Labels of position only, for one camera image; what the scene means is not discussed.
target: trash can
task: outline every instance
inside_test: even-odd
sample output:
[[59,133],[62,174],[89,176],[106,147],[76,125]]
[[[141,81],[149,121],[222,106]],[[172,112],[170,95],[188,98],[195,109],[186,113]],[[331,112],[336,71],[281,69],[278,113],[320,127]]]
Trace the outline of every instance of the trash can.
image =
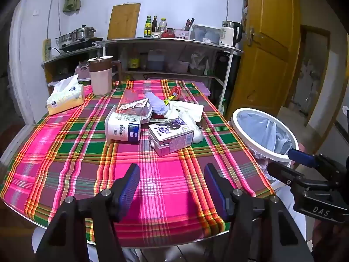
[[299,149],[297,139],[291,130],[275,117],[251,108],[237,109],[230,122],[234,131],[256,158],[266,178],[271,183],[277,181],[268,174],[266,168],[270,160],[291,166],[287,152],[292,148]]

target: plaid tablecloth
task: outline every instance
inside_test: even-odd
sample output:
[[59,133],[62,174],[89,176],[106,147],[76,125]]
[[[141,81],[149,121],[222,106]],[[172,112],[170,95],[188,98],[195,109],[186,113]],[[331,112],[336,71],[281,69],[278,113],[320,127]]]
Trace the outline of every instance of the plaid tablecloth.
[[[128,215],[115,229],[122,246],[144,247],[190,242],[226,230],[205,184],[202,171],[207,163],[252,196],[273,192],[246,146],[195,85],[170,80],[113,85],[105,97],[93,96],[91,86],[85,86],[83,105],[42,118],[9,166],[0,193],[7,204],[47,226],[65,197],[92,197],[136,163],[140,182]],[[175,85],[186,93],[185,101],[205,106],[202,142],[158,157],[148,130],[142,129],[139,145],[107,147],[104,121],[125,89],[137,91],[140,99],[147,91],[164,99]],[[86,225],[86,237],[93,241],[91,220]]]

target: door panel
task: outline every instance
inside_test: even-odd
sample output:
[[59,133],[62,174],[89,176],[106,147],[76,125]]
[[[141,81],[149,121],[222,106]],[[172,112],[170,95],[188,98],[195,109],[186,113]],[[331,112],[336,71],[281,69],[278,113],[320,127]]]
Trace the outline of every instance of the door panel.
[[277,115],[292,82],[299,31],[299,0],[248,1],[250,42],[244,44],[227,118],[241,107]]

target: screw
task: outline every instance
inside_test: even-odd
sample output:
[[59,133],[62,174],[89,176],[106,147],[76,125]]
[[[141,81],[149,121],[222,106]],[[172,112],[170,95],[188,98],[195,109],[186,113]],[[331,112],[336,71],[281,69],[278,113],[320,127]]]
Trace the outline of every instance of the screw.
[[277,203],[280,201],[279,197],[277,196],[270,196],[269,200],[272,201],[273,203]]
[[66,197],[66,198],[64,199],[64,201],[67,202],[67,203],[71,203],[71,202],[74,201],[74,197],[73,197],[73,196],[68,196],[68,197]]
[[233,194],[236,196],[241,196],[242,195],[242,190],[241,189],[234,189]]
[[109,196],[111,194],[110,189],[104,189],[102,190],[102,196]]

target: cutting board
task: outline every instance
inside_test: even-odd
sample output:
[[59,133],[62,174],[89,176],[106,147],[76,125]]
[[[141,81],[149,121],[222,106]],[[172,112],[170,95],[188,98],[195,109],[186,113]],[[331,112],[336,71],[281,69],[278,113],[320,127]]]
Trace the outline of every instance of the cutting board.
[[135,37],[140,3],[113,7],[111,12],[108,39]]

